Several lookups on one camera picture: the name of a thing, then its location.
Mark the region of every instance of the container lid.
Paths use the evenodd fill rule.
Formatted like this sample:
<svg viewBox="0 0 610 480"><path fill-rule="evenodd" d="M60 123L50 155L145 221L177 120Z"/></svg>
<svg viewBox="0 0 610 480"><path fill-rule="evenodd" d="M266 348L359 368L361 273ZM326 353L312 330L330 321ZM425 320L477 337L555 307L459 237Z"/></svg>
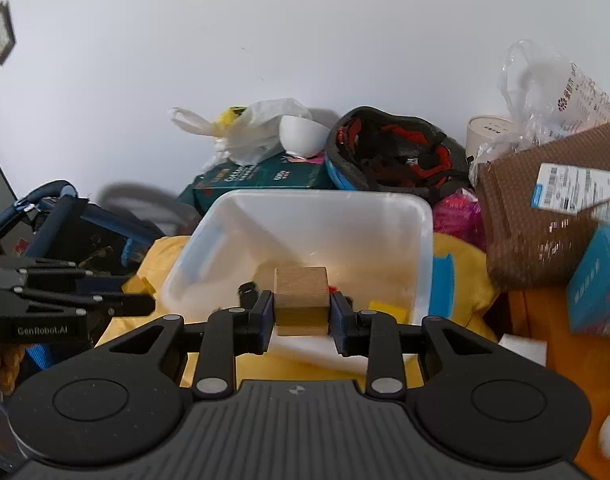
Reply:
<svg viewBox="0 0 610 480"><path fill-rule="evenodd" d="M469 120L469 127L483 137L496 137L514 131L514 123L494 116L478 116Z"/></svg>

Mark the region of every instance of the wooden cube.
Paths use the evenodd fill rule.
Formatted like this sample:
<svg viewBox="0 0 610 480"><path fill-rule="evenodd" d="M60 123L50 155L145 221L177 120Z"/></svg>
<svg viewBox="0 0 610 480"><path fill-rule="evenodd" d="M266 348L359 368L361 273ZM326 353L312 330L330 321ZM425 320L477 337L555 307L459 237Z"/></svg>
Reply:
<svg viewBox="0 0 610 480"><path fill-rule="evenodd" d="M274 270L277 335L325 335L329 327L329 285L325 267Z"/></svg>

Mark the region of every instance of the beige canister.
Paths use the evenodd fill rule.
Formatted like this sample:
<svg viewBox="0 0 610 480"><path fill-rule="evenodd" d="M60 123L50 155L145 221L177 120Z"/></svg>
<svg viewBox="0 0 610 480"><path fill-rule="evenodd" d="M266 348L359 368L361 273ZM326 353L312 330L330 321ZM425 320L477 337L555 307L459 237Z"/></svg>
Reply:
<svg viewBox="0 0 610 480"><path fill-rule="evenodd" d="M476 156L478 147L481 144L491 142L504 134L513 132L513 126L514 123L512 123L512 121L501 117L490 115L472 117L467 122L466 155Z"/></svg>

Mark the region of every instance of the plastic storage bin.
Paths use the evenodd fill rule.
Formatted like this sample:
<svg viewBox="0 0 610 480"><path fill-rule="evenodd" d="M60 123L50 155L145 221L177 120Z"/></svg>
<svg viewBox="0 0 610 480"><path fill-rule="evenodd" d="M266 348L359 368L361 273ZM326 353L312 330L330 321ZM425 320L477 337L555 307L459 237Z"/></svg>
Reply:
<svg viewBox="0 0 610 480"><path fill-rule="evenodd" d="M238 306L241 283L272 289L277 266L325 266L329 285L354 299L410 309L419 324L432 285L432 211L406 194L331 190L237 190L221 196L179 256L163 304L187 322ZM326 367L364 372L364 357L342 358L331 338L272 336L270 351Z"/></svg>

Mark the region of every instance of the orange table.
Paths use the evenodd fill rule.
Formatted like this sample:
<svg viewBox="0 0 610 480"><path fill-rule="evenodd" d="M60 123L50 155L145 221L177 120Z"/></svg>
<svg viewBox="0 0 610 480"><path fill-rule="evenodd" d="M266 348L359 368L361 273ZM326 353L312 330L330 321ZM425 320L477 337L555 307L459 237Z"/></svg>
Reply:
<svg viewBox="0 0 610 480"><path fill-rule="evenodd" d="M576 464L596 480L610 480L610 460L598 448L598 431L610 414L610 338L572 335L565 290L535 288L509 293L515 335L547 341L547 368L582 388L592 406L592 423Z"/></svg>

